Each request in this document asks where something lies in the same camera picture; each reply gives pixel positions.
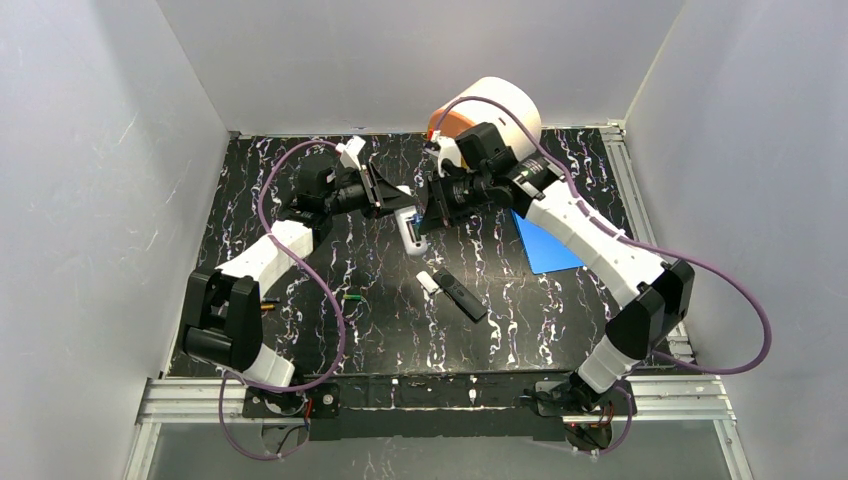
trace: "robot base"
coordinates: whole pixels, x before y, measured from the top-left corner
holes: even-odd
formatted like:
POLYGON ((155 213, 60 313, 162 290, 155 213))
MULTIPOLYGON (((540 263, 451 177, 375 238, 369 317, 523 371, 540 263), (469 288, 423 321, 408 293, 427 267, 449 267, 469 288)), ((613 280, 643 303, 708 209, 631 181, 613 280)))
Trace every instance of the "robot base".
MULTIPOLYGON (((556 381, 540 381, 536 382, 534 385, 534 390, 538 393, 549 393, 554 387, 562 385, 562 382, 556 381)), ((636 414, 636 401, 633 397, 633 386, 630 385, 630 382, 621 381, 616 384, 624 388, 627 393, 630 394, 630 408, 633 409, 633 414, 636 414)), ((598 399, 597 405, 603 406, 612 403, 613 408, 618 415, 626 415, 627 414, 627 397, 621 395, 616 390, 610 389, 608 392, 603 394, 600 399, 598 399)), ((574 415, 586 415, 586 412, 581 409, 576 403, 568 404, 565 402, 550 402, 543 400, 536 400, 536 410, 541 417, 564 417, 564 416, 574 416, 574 415)))

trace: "gray wall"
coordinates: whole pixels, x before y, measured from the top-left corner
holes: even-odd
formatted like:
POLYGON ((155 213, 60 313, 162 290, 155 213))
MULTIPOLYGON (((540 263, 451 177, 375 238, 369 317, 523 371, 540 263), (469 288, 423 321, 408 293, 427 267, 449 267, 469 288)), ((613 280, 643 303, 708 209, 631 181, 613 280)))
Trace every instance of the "gray wall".
MULTIPOLYGON (((615 430, 622 428, 616 422, 615 430)), ((230 429, 249 451, 265 451, 259 426, 241 424, 230 429)), ((273 430, 265 435, 269 448, 278 446, 283 436, 273 430)), ((283 462, 257 462, 242 456, 227 444, 218 425, 163 425, 159 438, 150 473, 155 480, 730 479, 709 421, 634 422, 627 441, 596 462, 563 451, 565 442, 520 437, 310 442, 283 462)))
MULTIPOLYGON (((758 478, 848 471, 848 4, 687 4, 627 124, 661 244, 748 283, 774 324, 761 368, 726 378, 758 478)), ((700 275, 704 364, 752 358, 762 335, 700 275)))
POLYGON ((155 1, 0 3, 0 478, 120 478, 226 142, 155 1))
POLYGON ((159 0, 229 130, 423 131, 486 75, 546 125, 622 118, 683 0, 159 0))

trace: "cable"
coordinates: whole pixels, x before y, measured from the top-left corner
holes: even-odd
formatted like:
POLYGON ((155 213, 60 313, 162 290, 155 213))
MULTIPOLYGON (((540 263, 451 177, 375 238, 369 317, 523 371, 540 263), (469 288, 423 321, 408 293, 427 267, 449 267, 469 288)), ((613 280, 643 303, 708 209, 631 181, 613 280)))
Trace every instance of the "cable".
POLYGON ((336 372, 336 369, 339 368, 339 364, 342 362, 342 358, 344 358, 345 321, 344 315, 342 314, 341 306, 339 306, 339 302, 338 300, 336 300, 336 296, 330 290, 330 286, 327 285, 327 282, 325 282, 324 279, 322 279, 321 276, 318 275, 318 273, 312 269, 312 267, 310 267, 302 258, 297 256, 296 253, 289 250, 285 245, 282 244, 282 242, 277 240, 277 237, 275 237, 274 234, 271 232, 271 225, 265 218, 265 209, 263 208, 263 204, 265 203, 265 194, 268 193, 268 188, 271 186, 271 182, 274 181, 274 177, 277 176, 277 172, 279 172, 283 164, 286 163, 286 160, 288 160, 289 157, 299 149, 303 147, 310 147, 313 145, 325 145, 333 148, 336 147, 335 143, 328 142, 326 140, 309 140, 306 142, 298 143, 297 145, 292 147, 288 152, 285 153, 285 155, 283 155, 282 157, 280 157, 279 160, 277 160, 277 163, 275 163, 274 167, 271 169, 271 173, 268 174, 268 179, 265 180, 265 184, 262 185, 262 190, 260 190, 259 192, 259 205, 257 206, 257 210, 259 211, 259 221, 262 222, 262 227, 265 229, 265 233, 268 235, 268 238, 271 239, 271 242, 273 242, 274 245, 277 246, 277 248, 282 250, 283 253, 288 255, 289 258, 291 258, 297 264, 297 266, 305 270, 306 273, 309 274, 310 277, 312 277, 312 280, 315 280, 315 283, 317 283, 318 286, 321 287, 321 290, 324 291, 324 294, 327 295, 327 298, 330 300, 330 305, 332 305, 333 311, 336 314, 336 322, 338 323, 339 327, 339 348, 336 351, 336 358, 333 359, 333 363, 330 365, 330 368, 328 368, 327 371, 324 372, 320 377, 303 385, 297 385, 294 387, 277 387, 274 385, 265 385, 262 383, 252 382, 250 380, 239 380, 246 385, 250 385, 251 387, 261 388, 262 390, 267 390, 269 392, 274 393, 300 392, 302 390, 309 390, 310 388, 316 387, 324 383, 325 380, 330 378, 330 376, 332 376, 336 372))
POLYGON ((630 403, 630 392, 628 392, 627 390, 625 390, 624 388, 622 388, 618 385, 614 386, 613 389, 615 389, 617 392, 620 392, 621 394, 623 394, 624 400, 627 402, 627 422, 624 424, 624 431, 621 432, 621 435, 619 435, 618 438, 616 438, 615 441, 612 442, 612 444, 609 447, 604 448, 602 450, 595 450, 594 451, 594 452, 597 452, 598 455, 606 455, 608 453, 612 453, 613 450, 615 450, 622 443, 624 443, 624 439, 627 438, 627 434, 630 433, 630 425, 633 423, 633 405, 630 403))
MULTIPOLYGON (((563 173, 564 173, 563 176, 565 177, 565 182, 568 185, 569 191, 571 192, 572 196, 574 196, 574 198, 576 198, 578 200, 577 207, 580 209, 580 211, 584 215, 589 216, 589 208, 587 207, 586 199, 584 199, 580 195, 580 193, 577 191, 577 185, 575 185, 574 179, 571 177, 571 173, 570 173, 571 171, 569 169, 565 168, 565 165, 562 162, 560 162, 559 160, 554 158, 553 155, 551 155, 547 150, 545 150, 542 147, 542 144, 538 140, 536 140, 536 138, 533 136, 532 133, 530 133, 530 130, 528 130, 527 127, 524 126, 524 124, 521 122, 521 120, 519 120, 519 118, 516 117, 515 114, 510 112, 502 104, 500 104, 500 103, 498 103, 494 100, 491 100, 489 98, 473 96, 473 95, 469 95, 467 97, 457 98, 445 107, 444 111, 439 116, 439 118, 436 120, 436 123, 433 125, 433 130, 435 131, 435 130, 439 129, 439 127, 442 125, 442 122, 444 121, 445 117, 447 117, 448 112, 450 112, 455 106, 459 105, 460 103, 467 102, 467 101, 478 101, 478 102, 488 103, 489 105, 493 105, 493 106, 497 107, 498 109, 500 109, 505 114, 507 114, 509 116, 509 118, 511 118, 512 121, 515 122, 515 124, 518 126, 518 128, 521 129, 522 132, 524 132, 524 135, 526 135, 527 139, 530 140, 530 142, 533 144, 534 147, 536 147, 536 150, 538 150, 539 153, 541 153, 542 156, 545 157, 545 159, 547 159, 549 162, 553 163, 560 170, 563 171, 563 173)), ((603 231, 604 233, 606 233, 607 235, 609 235, 611 237, 616 237, 616 235, 618 235, 618 232, 611 230, 609 227, 604 225, 597 218, 590 217, 589 221, 592 222, 592 224, 595 225, 596 227, 598 227, 601 231, 603 231)), ((750 371, 751 369, 753 369, 753 368, 757 367, 758 365, 760 365, 761 363, 763 363, 763 360, 765 360, 765 358, 768 356, 769 351, 771 350, 771 342, 772 342, 771 322, 769 322, 768 315, 766 314, 765 308, 763 308, 762 304, 759 302, 759 300, 757 300, 756 297, 754 297, 753 293, 751 293, 750 290, 748 290, 738 280, 736 280, 735 278, 733 278, 729 274, 719 270, 718 267, 716 267, 712 264, 709 264, 707 262, 698 260, 696 258, 693 258, 689 255, 685 255, 685 254, 675 252, 673 250, 668 250, 668 249, 665 249, 665 248, 656 247, 656 246, 648 244, 648 243, 638 242, 636 240, 629 239, 629 238, 625 237, 624 235, 618 236, 618 241, 621 242, 621 243, 624 243, 626 245, 630 245, 632 247, 641 248, 642 250, 647 250, 649 252, 656 253, 658 255, 665 255, 665 256, 668 256, 668 257, 673 257, 673 258, 677 258, 677 259, 680 259, 680 260, 685 260, 685 261, 687 261, 687 262, 689 262, 693 265, 697 265, 697 266, 699 266, 699 267, 701 267, 701 268, 703 268, 707 271, 714 273, 719 278, 721 278, 722 280, 724 280, 725 282, 730 284, 730 286, 735 288, 736 291, 738 291, 743 297, 745 297, 745 300, 747 300, 748 303, 751 304, 751 307, 754 308, 754 311, 757 313, 757 316, 760 318, 760 323, 763 326, 763 344, 762 344, 762 347, 760 348, 759 353, 757 354, 757 356, 753 360, 751 360, 750 362, 748 362, 744 365, 740 365, 738 367, 710 368, 710 367, 702 367, 700 365, 692 365, 690 363, 678 360, 678 359, 676 359, 676 358, 674 358, 670 355, 667 355, 663 352, 658 352, 658 351, 654 350, 653 354, 655 356, 662 358, 663 360, 667 360, 667 361, 669 361, 669 362, 671 362, 671 363, 673 363, 673 364, 675 364, 679 367, 688 368, 690 370, 695 370, 695 371, 698 371, 698 372, 701 372, 701 373, 708 373, 708 374, 713 374, 713 375, 733 375, 733 374, 737 374, 737 373, 744 373, 744 372, 750 371)))
POLYGON ((301 428, 306 428, 306 427, 303 426, 303 425, 295 425, 294 427, 289 428, 289 430, 283 436, 283 440, 280 442, 280 446, 277 447, 277 452, 276 452, 277 455, 280 455, 280 451, 283 449, 283 445, 286 444, 286 440, 289 439, 289 435, 291 435, 291 433, 294 432, 294 431, 300 430, 301 428))
MULTIPOLYGON (((240 376, 235 375, 234 373, 230 372, 229 370, 224 371, 224 378, 221 381, 221 391, 218 393, 218 422, 221 424, 221 429, 224 432, 224 437, 226 437, 227 442, 229 442, 230 446, 232 446, 237 452, 241 453, 245 457, 252 458, 254 460, 271 461, 271 460, 277 460, 279 458, 287 457, 287 456, 291 455, 292 453, 300 450, 300 448, 303 447, 303 445, 305 445, 306 442, 301 443, 300 445, 294 447, 292 450, 289 450, 288 452, 285 452, 285 453, 282 453, 282 454, 277 453, 276 455, 258 455, 258 454, 255 454, 255 453, 252 453, 252 452, 246 450, 244 447, 239 445, 238 442, 236 442, 235 438, 233 438, 230 431, 227 429, 227 425, 224 422, 224 389, 227 386, 227 379, 228 378, 235 378, 236 380, 238 380, 240 383, 242 383, 244 385, 249 385, 251 387, 260 388, 262 390, 267 390, 267 391, 275 392, 275 393, 300 392, 300 391, 308 390, 310 388, 318 386, 321 383, 323 383, 325 380, 327 380, 331 375, 333 375, 335 373, 336 369, 339 367, 339 364, 342 361, 342 358, 344 358, 345 321, 344 321, 344 316, 342 315, 342 309, 339 306, 339 302, 336 300, 336 297, 335 297, 335 295, 333 295, 333 292, 330 290, 330 287, 329 287, 329 285, 327 285, 327 282, 325 282, 324 279, 322 279, 318 275, 318 273, 316 273, 315 270, 313 270, 312 267, 310 267, 302 258, 297 256, 297 254, 295 254, 293 251, 288 249, 285 245, 282 244, 282 242, 277 240, 277 237, 275 237, 274 234, 271 232, 271 226, 268 224, 268 220, 265 218, 265 211, 264 211, 264 208, 263 208, 263 204, 264 204, 264 200, 265 200, 265 194, 268 193, 268 188, 271 186, 271 182, 273 182, 274 177, 276 177, 277 172, 280 171, 280 168, 283 166, 283 164, 286 162, 286 160, 288 160, 289 157, 294 152, 296 152, 297 150, 299 150, 303 147, 309 147, 309 146, 313 146, 313 145, 326 145, 326 146, 330 146, 330 147, 333 147, 333 148, 335 148, 335 146, 336 146, 334 143, 328 142, 326 140, 309 140, 309 141, 306 141, 306 142, 301 142, 301 143, 295 145, 294 147, 292 147, 282 157, 280 157, 279 160, 277 160, 277 162, 274 164, 274 167, 271 169, 271 173, 268 174, 268 179, 265 180, 265 183, 262 185, 262 190, 259 192, 259 201, 258 201, 259 205, 258 205, 257 209, 259 210, 259 221, 262 222, 262 227, 265 229, 265 233, 268 235, 268 238, 271 239, 271 242, 273 242, 274 245, 277 246, 277 248, 282 250, 283 253, 288 255, 289 258, 291 258, 300 268, 305 270, 306 273, 309 274, 309 276, 312 277, 313 280, 315 280, 315 282, 318 284, 318 286, 321 287, 321 290, 324 291, 324 293, 327 295, 327 298, 330 300, 330 305, 332 305, 333 311, 336 314, 336 322, 338 323, 338 328, 339 328, 339 347, 338 347, 337 352, 336 352, 336 358, 333 360, 333 363, 330 365, 330 367, 327 369, 327 371, 324 372, 320 377, 316 378, 315 380, 313 380, 309 383, 303 384, 303 385, 297 385, 297 386, 293 386, 293 387, 277 387, 277 386, 274 386, 274 385, 266 385, 266 384, 262 384, 262 383, 258 383, 258 382, 252 382, 252 381, 246 380, 244 378, 241 378, 240 376)), ((311 402, 312 402, 312 400, 310 399, 310 404, 307 407, 308 408, 307 416, 312 409, 312 403, 311 402)))
MULTIPOLYGON (((227 387, 227 380, 229 380, 230 378, 235 378, 236 380, 238 380, 238 377, 236 377, 232 372, 230 372, 229 370, 224 370, 224 379, 221 381, 221 389, 218 392, 218 423, 221 424, 221 430, 224 432, 224 437, 227 439, 227 443, 229 443, 230 446, 235 449, 235 451, 253 460, 259 460, 261 462, 270 462, 274 460, 279 460, 281 458, 286 458, 289 455, 300 450, 304 445, 306 445, 306 443, 309 441, 308 436, 306 437, 306 440, 303 443, 298 444, 291 450, 284 453, 280 453, 278 449, 277 453, 274 455, 259 455, 239 445, 236 439, 233 438, 233 435, 232 433, 230 433, 230 430, 227 428, 226 422, 224 422, 224 389, 227 387)), ((298 425, 297 427, 303 428, 305 427, 305 425, 298 425)))

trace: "blue card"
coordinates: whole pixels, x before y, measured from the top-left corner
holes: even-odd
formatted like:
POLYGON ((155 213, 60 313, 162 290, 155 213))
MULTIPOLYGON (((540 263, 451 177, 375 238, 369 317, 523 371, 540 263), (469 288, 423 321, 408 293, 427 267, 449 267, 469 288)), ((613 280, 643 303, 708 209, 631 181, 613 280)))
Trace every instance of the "blue card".
POLYGON ((512 217, 515 219, 518 234, 521 235, 521 242, 524 243, 524 251, 527 252, 527 260, 533 274, 583 266, 577 255, 571 253, 571 250, 565 248, 553 235, 519 217, 515 212, 512 217))

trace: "black bracket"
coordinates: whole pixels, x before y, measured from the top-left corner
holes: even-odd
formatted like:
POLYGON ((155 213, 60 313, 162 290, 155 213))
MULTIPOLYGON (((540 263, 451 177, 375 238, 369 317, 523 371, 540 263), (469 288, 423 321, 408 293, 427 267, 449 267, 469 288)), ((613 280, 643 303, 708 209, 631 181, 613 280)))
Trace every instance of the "black bracket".
POLYGON ((259 282, 197 268, 188 278, 177 348, 243 372, 262 347, 259 282))

